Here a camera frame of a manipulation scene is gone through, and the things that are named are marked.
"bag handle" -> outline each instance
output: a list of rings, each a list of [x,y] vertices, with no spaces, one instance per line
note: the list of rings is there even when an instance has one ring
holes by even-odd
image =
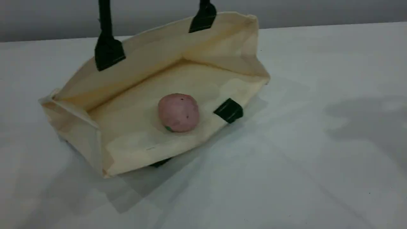
[[[98,0],[98,2],[101,33],[95,47],[95,62],[98,71],[103,71],[126,59],[126,55],[122,43],[113,37],[110,0]],[[210,0],[200,0],[199,11],[191,22],[189,32],[210,28],[215,21],[216,13],[215,6],[210,3]]]
[[[95,62],[98,71],[103,71],[126,59],[122,43],[113,37],[110,0],[99,0],[99,22],[102,31],[95,47]]]
[[[199,11],[192,19],[189,33],[209,29],[216,18],[216,8],[210,3],[210,0],[199,1]]]

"white table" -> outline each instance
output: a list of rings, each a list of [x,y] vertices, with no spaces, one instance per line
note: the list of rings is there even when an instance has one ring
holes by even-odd
[[[407,228],[407,23],[261,30],[272,80],[244,118],[112,179],[37,103],[95,43],[0,44],[0,228]]]

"pink ball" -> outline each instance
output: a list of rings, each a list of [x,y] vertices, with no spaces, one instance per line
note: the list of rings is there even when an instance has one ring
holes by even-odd
[[[189,95],[179,93],[166,95],[158,103],[158,116],[167,130],[187,132],[198,125],[198,104]]]

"gray wall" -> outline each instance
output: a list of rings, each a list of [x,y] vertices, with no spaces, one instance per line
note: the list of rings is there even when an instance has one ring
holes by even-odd
[[[0,41],[96,37],[97,0],[2,0]],[[115,35],[192,16],[199,0],[111,0]],[[262,28],[407,21],[407,0],[212,0],[257,15]]]

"cream canvas bag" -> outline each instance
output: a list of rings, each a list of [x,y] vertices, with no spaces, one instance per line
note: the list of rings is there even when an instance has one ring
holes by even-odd
[[[102,176],[204,143],[228,123],[216,109],[228,99],[245,107],[269,81],[256,57],[255,16],[219,13],[210,29],[188,33],[191,20],[125,40],[126,59],[98,71],[92,58],[62,89],[39,100],[56,132]],[[201,120],[193,131],[171,133],[160,124],[158,102],[171,93],[198,102]]]

